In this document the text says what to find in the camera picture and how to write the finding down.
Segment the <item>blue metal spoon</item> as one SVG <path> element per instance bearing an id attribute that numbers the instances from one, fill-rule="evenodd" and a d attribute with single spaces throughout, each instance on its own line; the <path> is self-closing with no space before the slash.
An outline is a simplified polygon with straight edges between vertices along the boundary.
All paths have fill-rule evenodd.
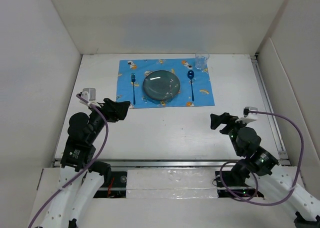
<path id="1" fill-rule="evenodd" d="M 187 77 L 190 80 L 190 87 L 191 87 L 191 99 L 192 101 L 194 101 L 195 97 L 194 97 L 194 90 L 193 90 L 193 78 L 194 78 L 195 74 L 192 70 L 189 70 L 187 73 Z"/>

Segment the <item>clear drinking glass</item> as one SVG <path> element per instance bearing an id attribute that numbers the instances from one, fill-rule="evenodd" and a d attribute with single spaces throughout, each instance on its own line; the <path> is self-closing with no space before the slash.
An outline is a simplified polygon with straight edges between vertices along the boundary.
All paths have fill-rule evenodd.
<path id="1" fill-rule="evenodd" d="M 195 68 L 198 70 L 204 70 L 207 66 L 209 59 L 209 53 L 206 51 L 198 51 L 195 53 Z"/>

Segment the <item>blue space-print placemat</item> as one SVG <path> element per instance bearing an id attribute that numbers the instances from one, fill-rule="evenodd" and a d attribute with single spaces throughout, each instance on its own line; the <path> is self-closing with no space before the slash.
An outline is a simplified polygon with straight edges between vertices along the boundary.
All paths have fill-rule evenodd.
<path id="1" fill-rule="evenodd" d="M 170 102 L 153 102 L 147 98 L 143 92 L 143 81 L 151 72 L 158 70 L 166 70 L 175 74 L 180 80 L 181 87 L 178 95 Z M 192 91 L 190 80 L 187 72 L 194 72 L 193 93 L 194 101 L 192 101 Z M 136 81 L 135 99 L 136 104 L 133 105 L 133 87 L 131 74 L 134 73 Z M 195 68 L 195 59 L 142 59 L 142 60 L 121 60 L 119 62 L 116 101 L 130 101 L 131 108 L 160 108 L 160 107 L 192 107 L 192 106 L 213 106 L 215 104 L 212 86 L 209 78 L 208 69 L 198 70 Z"/>

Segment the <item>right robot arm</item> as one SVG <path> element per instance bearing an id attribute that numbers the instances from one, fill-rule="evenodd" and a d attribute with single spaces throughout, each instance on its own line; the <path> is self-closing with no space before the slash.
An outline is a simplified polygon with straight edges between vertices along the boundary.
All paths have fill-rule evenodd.
<path id="1" fill-rule="evenodd" d="M 211 114 L 210 128 L 215 130 L 224 124 L 220 133 L 228 135 L 236 155 L 241 157 L 231 169 L 232 181 L 237 185 L 253 187 L 255 192 L 261 192 L 270 202 L 260 204 L 251 197 L 244 199 L 238 196 L 225 183 L 222 170 L 219 171 L 220 182 L 239 202 L 262 207 L 281 205 L 293 219 L 295 227 L 318 228 L 320 201 L 298 184 L 302 160 L 299 159 L 295 177 L 291 178 L 278 159 L 260 145 L 261 137 L 256 131 L 248 127 L 248 123 L 257 120 L 258 114 L 259 111 L 250 107 L 244 108 L 243 117 L 226 112 L 221 115 Z"/>

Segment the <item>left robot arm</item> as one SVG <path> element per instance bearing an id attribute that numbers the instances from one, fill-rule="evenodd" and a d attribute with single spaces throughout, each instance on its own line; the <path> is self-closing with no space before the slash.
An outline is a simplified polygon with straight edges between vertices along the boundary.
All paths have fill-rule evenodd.
<path id="1" fill-rule="evenodd" d="M 125 119 L 129 101 L 114 102 L 108 98 L 103 103 L 86 101 L 77 97 L 91 111 L 89 115 L 79 112 L 69 119 L 68 138 L 60 161 L 58 190 L 37 212 L 48 208 L 41 228 L 77 228 L 91 200 L 101 186 L 111 182 L 110 164 L 97 160 L 101 151 L 94 141 L 109 123 Z"/>

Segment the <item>dark teal ceramic plate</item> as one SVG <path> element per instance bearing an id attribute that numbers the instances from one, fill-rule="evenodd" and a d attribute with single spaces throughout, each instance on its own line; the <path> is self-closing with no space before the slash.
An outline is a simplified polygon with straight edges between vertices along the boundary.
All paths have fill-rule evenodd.
<path id="1" fill-rule="evenodd" d="M 180 83 L 178 77 L 172 72 L 158 70 L 146 76 L 142 88 L 145 96 L 153 102 L 168 103 L 178 95 Z"/>

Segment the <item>blue metal fork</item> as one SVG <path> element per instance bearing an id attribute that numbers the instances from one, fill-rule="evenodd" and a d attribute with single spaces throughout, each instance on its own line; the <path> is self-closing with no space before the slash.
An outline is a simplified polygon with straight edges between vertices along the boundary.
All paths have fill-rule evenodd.
<path id="1" fill-rule="evenodd" d="M 131 82 L 132 82 L 132 93 L 133 93 L 133 105 L 135 105 L 136 104 L 136 95 L 135 95 L 135 82 L 136 82 L 136 78 L 135 78 L 136 76 L 135 76 L 135 74 L 134 73 L 132 73 L 131 74 Z"/>

